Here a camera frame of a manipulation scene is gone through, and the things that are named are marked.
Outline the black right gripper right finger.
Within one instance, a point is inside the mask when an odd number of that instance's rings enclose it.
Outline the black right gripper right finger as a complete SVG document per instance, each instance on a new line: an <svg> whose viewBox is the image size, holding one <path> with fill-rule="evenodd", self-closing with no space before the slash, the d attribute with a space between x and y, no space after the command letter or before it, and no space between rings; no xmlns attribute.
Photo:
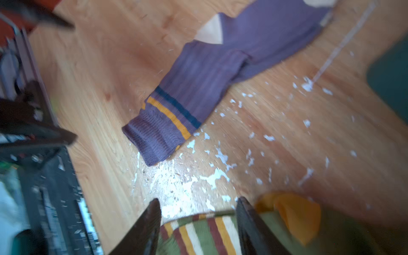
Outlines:
<svg viewBox="0 0 408 255"><path fill-rule="evenodd" d="M237 225L243 255L289 254L245 197L238 199Z"/></svg>

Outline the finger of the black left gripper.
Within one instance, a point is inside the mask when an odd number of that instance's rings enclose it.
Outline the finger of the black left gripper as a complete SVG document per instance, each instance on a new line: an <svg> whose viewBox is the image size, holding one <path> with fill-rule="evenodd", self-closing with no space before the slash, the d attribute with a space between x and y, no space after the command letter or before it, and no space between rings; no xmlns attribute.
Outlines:
<svg viewBox="0 0 408 255"><path fill-rule="evenodd" d="M35 1L1 0L1 11L19 15L32 24L46 23L66 29L75 29L74 23L64 19Z"/></svg>

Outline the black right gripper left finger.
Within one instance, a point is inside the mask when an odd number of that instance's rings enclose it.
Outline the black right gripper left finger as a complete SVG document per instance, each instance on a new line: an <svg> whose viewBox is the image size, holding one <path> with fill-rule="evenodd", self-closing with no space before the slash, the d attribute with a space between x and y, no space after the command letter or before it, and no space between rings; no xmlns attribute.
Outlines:
<svg viewBox="0 0 408 255"><path fill-rule="evenodd" d="M157 198L153 199L110 255L155 255L162 214Z"/></svg>

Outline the green striped sock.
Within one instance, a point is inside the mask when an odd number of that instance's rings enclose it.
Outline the green striped sock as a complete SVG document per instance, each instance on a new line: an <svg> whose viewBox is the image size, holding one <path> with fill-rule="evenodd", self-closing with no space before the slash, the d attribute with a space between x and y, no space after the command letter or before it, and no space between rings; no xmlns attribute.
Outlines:
<svg viewBox="0 0 408 255"><path fill-rule="evenodd" d="M405 255L408 232L370 225L294 193L165 223L159 255Z"/></svg>

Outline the purple striped sock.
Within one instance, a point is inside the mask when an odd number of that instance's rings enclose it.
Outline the purple striped sock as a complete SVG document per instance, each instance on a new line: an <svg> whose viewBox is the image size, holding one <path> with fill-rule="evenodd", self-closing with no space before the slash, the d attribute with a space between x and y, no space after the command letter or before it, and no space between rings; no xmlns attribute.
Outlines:
<svg viewBox="0 0 408 255"><path fill-rule="evenodd" d="M335 1L262 0L237 17L213 16L123 133L148 166L167 160L200 128L228 88L306 47L327 24Z"/></svg>

